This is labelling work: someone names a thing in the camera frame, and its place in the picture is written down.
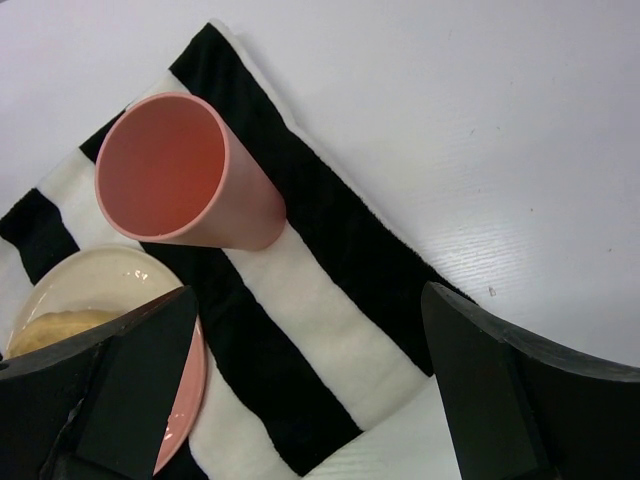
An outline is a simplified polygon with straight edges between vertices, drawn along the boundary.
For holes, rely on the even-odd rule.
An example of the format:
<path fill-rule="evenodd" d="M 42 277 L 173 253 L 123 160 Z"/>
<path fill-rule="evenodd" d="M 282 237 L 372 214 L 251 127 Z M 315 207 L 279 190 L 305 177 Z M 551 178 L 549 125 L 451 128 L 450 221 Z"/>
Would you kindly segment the large beige bagel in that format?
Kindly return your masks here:
<path fill-rule="evenodd" d="M 121 315 L 121 312 L 95 309 L 43 314 L 28 323 L 12 338 L 6 357 L 14 358 L 42 349 Z"/>

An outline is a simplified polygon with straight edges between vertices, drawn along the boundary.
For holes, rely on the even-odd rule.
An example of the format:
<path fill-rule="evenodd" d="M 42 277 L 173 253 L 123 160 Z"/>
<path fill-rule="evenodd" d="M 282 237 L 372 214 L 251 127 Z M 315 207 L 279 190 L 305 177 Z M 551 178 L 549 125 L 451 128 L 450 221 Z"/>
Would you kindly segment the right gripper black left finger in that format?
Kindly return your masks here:
<path fill-rule="evenodd" d="M 183 286 L 3 360 L 2 478 L 152 478 L 196 317 Z"/>

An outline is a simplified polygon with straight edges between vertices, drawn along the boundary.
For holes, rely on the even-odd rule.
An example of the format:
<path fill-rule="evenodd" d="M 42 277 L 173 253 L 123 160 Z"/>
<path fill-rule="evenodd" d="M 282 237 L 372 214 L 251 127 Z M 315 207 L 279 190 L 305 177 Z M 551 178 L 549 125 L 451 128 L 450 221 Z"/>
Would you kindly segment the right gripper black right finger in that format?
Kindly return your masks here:
<path fill-rule="evenodd" d="M 636 479 L 639 370 L 422 293 L 429 353 L 464 479 Z"/>

